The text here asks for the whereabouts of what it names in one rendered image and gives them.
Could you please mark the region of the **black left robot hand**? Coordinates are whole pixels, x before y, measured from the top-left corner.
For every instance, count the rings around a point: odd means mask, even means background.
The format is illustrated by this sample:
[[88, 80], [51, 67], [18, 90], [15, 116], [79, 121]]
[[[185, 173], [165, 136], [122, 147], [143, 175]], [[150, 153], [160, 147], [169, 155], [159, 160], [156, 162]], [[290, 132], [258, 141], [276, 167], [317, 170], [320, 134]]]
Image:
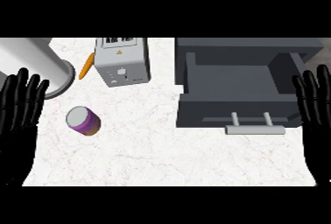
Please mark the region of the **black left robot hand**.
[[29, 76], [23, 67], [0, 90], [0, 187], [21, 186], [33, 169], [38, 124], [45, 107], [49, 80]]

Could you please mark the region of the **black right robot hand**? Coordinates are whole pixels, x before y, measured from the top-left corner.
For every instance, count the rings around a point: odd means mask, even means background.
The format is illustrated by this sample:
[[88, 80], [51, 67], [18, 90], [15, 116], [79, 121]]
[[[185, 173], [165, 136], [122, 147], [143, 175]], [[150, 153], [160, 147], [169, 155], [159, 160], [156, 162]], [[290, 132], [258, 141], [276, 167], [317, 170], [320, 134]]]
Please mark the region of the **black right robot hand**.
[[331, 73], [327, 65], [317, 75], [307, 70], [293, 77], [304, 121], [305, 162], [315, 185], [331, 187]]

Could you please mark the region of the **purple can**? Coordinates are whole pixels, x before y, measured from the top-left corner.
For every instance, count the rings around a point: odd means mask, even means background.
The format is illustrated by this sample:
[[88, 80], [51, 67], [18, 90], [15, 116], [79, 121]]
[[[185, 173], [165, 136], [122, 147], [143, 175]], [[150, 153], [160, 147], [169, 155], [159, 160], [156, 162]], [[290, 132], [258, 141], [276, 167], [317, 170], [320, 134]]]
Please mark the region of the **purple can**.
[[67, 113], [67, 126], [82, 135], [94, 136], [101, 128], [100, 116], [88, 107], [78, 106]]

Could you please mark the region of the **dark grey drawer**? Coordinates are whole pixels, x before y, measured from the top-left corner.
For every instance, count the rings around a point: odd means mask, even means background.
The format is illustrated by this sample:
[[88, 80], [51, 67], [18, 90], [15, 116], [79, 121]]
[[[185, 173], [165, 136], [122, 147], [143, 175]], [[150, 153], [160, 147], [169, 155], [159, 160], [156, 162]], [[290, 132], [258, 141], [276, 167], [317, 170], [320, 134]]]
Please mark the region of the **dark grey drawer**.
[[177, 126], [222, 128], [234, 123], [264, 125], [265, 114], [287, 128], [302, 125], [293, 77], [307, 70], [296, 53], [279, 54], [259, 66], [202, 65], [193, 52], [185, 61], [185, 91]]

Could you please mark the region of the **white cylindrical appliance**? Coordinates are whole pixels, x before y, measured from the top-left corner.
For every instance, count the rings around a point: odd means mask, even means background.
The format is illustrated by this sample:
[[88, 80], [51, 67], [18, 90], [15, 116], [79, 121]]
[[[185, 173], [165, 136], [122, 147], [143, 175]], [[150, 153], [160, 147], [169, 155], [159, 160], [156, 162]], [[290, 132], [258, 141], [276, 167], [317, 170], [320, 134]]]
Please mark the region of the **white cylindrical appliance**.
[[26, 67], [42, 80], [49, 80], [48, 100], [66, 93], [76, 79], [76, 68], [60, 58], [51, 41], [52, 38], [0, 38], [0, 87], [7, 76]]

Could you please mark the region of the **orange carrot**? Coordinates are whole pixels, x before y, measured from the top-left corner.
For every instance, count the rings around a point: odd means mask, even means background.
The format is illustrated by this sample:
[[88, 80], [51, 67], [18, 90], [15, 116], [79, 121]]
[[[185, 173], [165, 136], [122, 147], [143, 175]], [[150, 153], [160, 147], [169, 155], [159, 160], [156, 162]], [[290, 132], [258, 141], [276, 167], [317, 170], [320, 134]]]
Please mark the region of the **orange carrot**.
[[86, 61], [86, 64], [82, 68], [82, 71], [81, 71], [81, 75], [79, 75], [79, 79], [83, 80], [83, 78], [86, 77], [88, 73], [89, 73], [89, 69], [92, 68], [94, 66], [94, 63], [95, 63], [95, 53], [92, 53], [88, 57], [88, 61]]

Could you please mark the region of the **dark grey cabinet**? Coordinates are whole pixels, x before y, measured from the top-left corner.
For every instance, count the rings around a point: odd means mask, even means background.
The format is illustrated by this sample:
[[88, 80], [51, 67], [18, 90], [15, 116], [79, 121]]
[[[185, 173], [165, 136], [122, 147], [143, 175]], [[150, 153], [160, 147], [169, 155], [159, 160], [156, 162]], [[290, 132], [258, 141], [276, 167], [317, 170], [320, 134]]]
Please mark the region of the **dark grey cabinet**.
[[188, 53], [202, 65], [259, 66], [281, 53], [296, 53], [307, 64], [323, 49], [318, 38], [177, 38], [175, 80], [184, 86]]

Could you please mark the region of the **grey toaster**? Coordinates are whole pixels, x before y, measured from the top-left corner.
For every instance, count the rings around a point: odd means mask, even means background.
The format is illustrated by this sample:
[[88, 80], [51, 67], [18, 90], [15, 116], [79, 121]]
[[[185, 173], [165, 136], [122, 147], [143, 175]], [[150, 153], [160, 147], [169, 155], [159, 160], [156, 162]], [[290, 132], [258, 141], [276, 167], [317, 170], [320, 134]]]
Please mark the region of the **grey toaster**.
[[151, 81], [147, 38], [98, 38], [95, 68], [110, 88]]

